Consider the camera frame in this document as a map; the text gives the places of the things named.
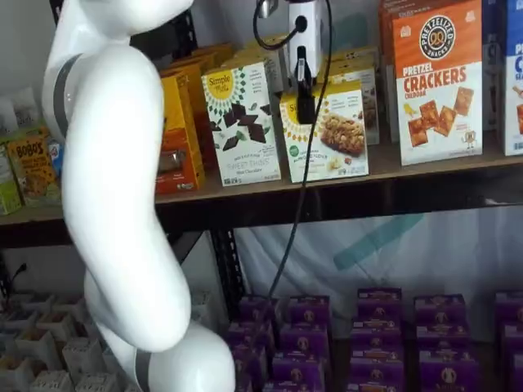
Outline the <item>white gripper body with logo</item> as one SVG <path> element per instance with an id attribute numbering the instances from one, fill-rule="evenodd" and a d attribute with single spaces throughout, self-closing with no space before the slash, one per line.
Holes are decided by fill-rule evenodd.
<path id="1" fill-rule="evenodd" d="M 289 74 L 297 81 L 297 66 L 301 47 L 307 69 L 311 78 L 316 78 L 320 71 L 322 61 L 321 49 L 321 20 L 322 6 L 319 1 L 288 1 L 289 29 L 296 27 L 298 17 L 306 20 L 303 32 L 297 32 L 288 43 L 288 69 Z"/>

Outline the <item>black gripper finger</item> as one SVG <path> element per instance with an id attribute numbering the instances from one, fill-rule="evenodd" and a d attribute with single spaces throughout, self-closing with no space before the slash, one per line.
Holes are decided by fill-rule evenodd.
<path id="1" fill-rule="evenodd" d="M 297 48 L 297 119 L 300 124 L 312 124 L 315 114 L 315 98 L 312 94 L 315 75 L 311 72 L 305 46 Z"/>

